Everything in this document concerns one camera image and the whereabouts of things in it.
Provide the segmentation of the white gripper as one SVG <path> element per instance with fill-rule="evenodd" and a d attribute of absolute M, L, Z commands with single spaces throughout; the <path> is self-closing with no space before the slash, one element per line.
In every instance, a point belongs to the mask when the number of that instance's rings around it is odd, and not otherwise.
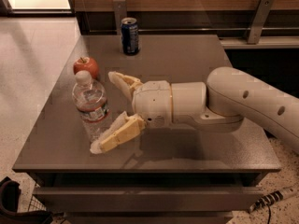
<path fill-rule="evenodd" d="M 153 128 L 165 128 L 171 123 L 171 86 L 167 81 L 149 81 L 142 83 L 137 77 L 112 71 L 109 80 L 123 95 L 132 101 L 136 114 L 128 116 L 123 111 L 111 124 L 91 143 L 92 154 L 106 153 L 117 146 L 139 136 L 147 125 Z"/>

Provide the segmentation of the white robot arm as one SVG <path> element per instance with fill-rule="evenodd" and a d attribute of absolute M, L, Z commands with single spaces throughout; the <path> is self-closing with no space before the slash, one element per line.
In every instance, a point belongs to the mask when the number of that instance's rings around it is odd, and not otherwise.
<path fill-rule="evenodd" d="M 205 82 L 141 82 L 110 72 L 109 80 L 131 102 L 91 144 L 101 154 L 139 136 L 146 128 L 186 124 L 207 132 L 232 132 L 243 119 L 258 124 L 299 152 L 299 99 L 232 67 L 214 69 Z"/>

